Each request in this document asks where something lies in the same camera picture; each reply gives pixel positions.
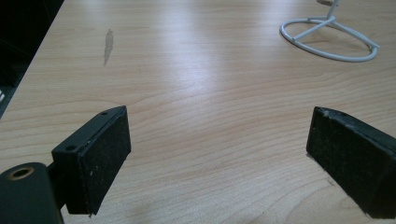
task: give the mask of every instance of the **dark mark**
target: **dark mark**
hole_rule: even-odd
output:
[[[327,182],[329,182],[330,185],[335,186],[335,183],[332,179],[328,178]]]
[[[113,43],[114,43],[113,31],[111,29],[108,29],[108,32],[107,32],[107,35],[106,35],[105,63],[104,63],[104,66],[106,66],[107,60],[110,57],[110,52],[111,52],[111,50],[113,50]]]
[[[325,6],[329,6],[329,7],[332,6],[332,1],[329,1],[329,0],[317,0],[317,2],[321,3],[322,5],[325,5]]]
[[[313,160],[313,161],[315,160],[311,155],[309,155],[309,153],[306,153],[305,156],[306,156],[307,158]]]

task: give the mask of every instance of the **wood grain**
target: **wood grain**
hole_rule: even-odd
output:
[[[305,144],[315,105],[396,136],[395,8],[341,2],[338,21],[381,45],[370,62],[341,63],[279,34],[325,15],[315,1],[65,1],[0,120],[0,170],[50,164],[96,113],[127,105],[132,153],[99,214],[63,209],[66,223],[394,223],[364,215]],[[368,53],[330,28],[305,41]]]

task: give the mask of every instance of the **wooden table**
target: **wooden table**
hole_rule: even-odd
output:
[[[396,136],[395,8],[342,1],[338,20],[381,49],[341,63],[279,34],[325,15],[315,1],[67,0],[0,120],[0,170],[50,164],[96,113],[127,105],[132,153],[99,214],[64,208],[66,223],[394,223],[364,215],[305,144],[315,105]],[[305,41],[368,53],[330,28]]]

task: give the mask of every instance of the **screw hole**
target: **screw hole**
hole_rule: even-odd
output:
[[[35,170],[35,168],[33,168],[33,167],[23,167],[19,170],[12,172],[8,176],[8,179],[10,179],[10,180],[24,179],[26,176],[31,175],[34,170]]]
[[[77,148],[76,146],[68,146],[66,147],[66,151],[73,151],[76,148]]]

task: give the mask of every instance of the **black rubber pad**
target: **black rubber pad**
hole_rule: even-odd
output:
[[[96,214],[131,152],[126,106],[103,111],[52,150],[70,214]]]
[[[343,112],[315,107],[306,150],[364,213],[395,218],[395,138]]]

